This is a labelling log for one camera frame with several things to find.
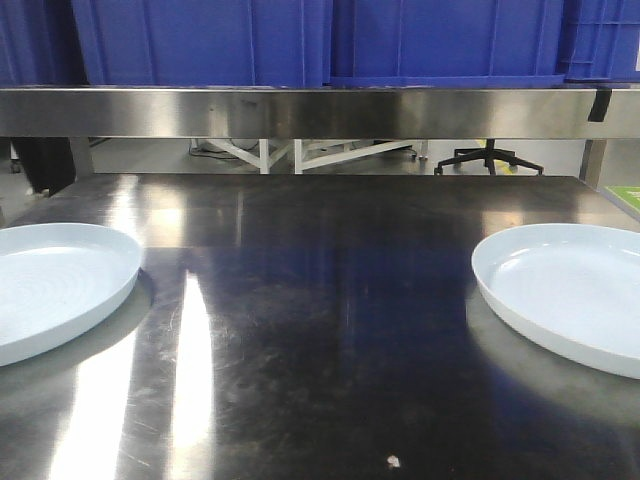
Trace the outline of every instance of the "black tape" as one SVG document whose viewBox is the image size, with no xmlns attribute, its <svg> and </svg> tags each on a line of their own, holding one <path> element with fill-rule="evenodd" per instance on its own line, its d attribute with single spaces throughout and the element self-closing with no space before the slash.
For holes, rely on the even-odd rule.
<svg viewBox="0 0 640 480">
<path fill-rule="evenodd" d="M 589 121 L 604 122 L 604 118 L 607 116 L 607 110 L 609 110 L 610 102 L 611 89 L 607 87 L 598 87 L 596 98 L 593 100 L 593 106 L 589 113 Z"/>
</svg>

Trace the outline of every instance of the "green object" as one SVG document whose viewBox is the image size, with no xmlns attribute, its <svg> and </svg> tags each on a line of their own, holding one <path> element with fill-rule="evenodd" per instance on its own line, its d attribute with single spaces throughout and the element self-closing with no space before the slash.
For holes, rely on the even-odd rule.
<svg viewBox="0 0 640 480">
<path fill-rule="evenodd" d="M 607 187 L 607 190 L 640 212 L 640 187 Z"/>
</svg>

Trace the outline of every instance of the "blue plastic crate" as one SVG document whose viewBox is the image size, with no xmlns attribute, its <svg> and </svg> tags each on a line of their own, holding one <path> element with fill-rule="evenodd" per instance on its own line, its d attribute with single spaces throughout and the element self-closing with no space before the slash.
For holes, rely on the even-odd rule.
<svg viewBox="0 0 640 480">
<path fill-rule="evenodd" d="M 341 0 L 337 86 L 536 86 L 556 74 L 562 0 Z"/>
<path fill-rule="evenodd" d="M 321 86 L 332 0 L 73 0 L 97 85 Z"/>
<path fill-rule="evenodd" d="M 640 1 L 567 0 L 559 70 L 568 80 L 640 80 Z"/>
<path fill-rule="evenodd" d="M 0 85 L 86 83 L 67 0 L 0 1 Z"/>
</svg>

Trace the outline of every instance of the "steel shelf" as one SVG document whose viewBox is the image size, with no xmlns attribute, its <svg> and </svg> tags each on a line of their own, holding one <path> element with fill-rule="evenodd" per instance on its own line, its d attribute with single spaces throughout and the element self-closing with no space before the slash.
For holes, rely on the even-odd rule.
<svg viewBox="0 0 640 480">
<path fill-rule="evenodd" d="M 590 121 L 594 102 L 606 96 L 610 101 L 602 121 Z M 3 136 L 640 137 L 635 121 L 640 118 L 640 89 L 629 85 L 493 90 L 15 88 L 0 90 L 0 112 Z"/>
</svg>

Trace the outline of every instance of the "floor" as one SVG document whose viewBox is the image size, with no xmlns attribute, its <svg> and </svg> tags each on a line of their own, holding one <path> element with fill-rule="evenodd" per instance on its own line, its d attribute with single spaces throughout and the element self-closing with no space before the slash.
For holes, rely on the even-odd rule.
<svg viewBox="0 0 640 480">
<path fill-rule="evenodd" d="M 429 142 L 429 158 L 426 162 L 414 160 L 412 151 L 404 149 L 309 170 L 305 174 L 432 175 L 437 162 L 451 156 L 454 148 L 472 148 L 478 144 L 475 140 L 434 140 Z M 496 146 L 515 150 L 518 156 L 544 166 L 546 175 L 578 176 L 584 142 L 505 140 L 497 142 Z M 92 154 L 98 173 L 257 173 L 254 167 L 238 159 L 192 156 L 189 147 L 189 140 L 183 139 L 111 139 L 94 146 Z M 214 155 L 227 157 L 219 153 Z M 285 158 L 272 171 L 274 174 L 289 174 L 293 169 L 292 164 L 291 159 Z M 534 173 L 521 167 L 514 171 L 502 163 L 497 167 L 498 175 Z M 446 167 L 445 175 L 450 174 L 486 175 L 487 171 L 481 161 L 475 161 L 458 169 Z M 609 142 L 598 190 L 608 195 L 604 187 L 610 185 L 640 186 L 640 140 Z M 23 173 L 11 173 L 9 150 L 6 143 L 0 140 L 0 222 L 11 222 L 41 201 L 46 199 L 31 194 Z"/>
</svg>

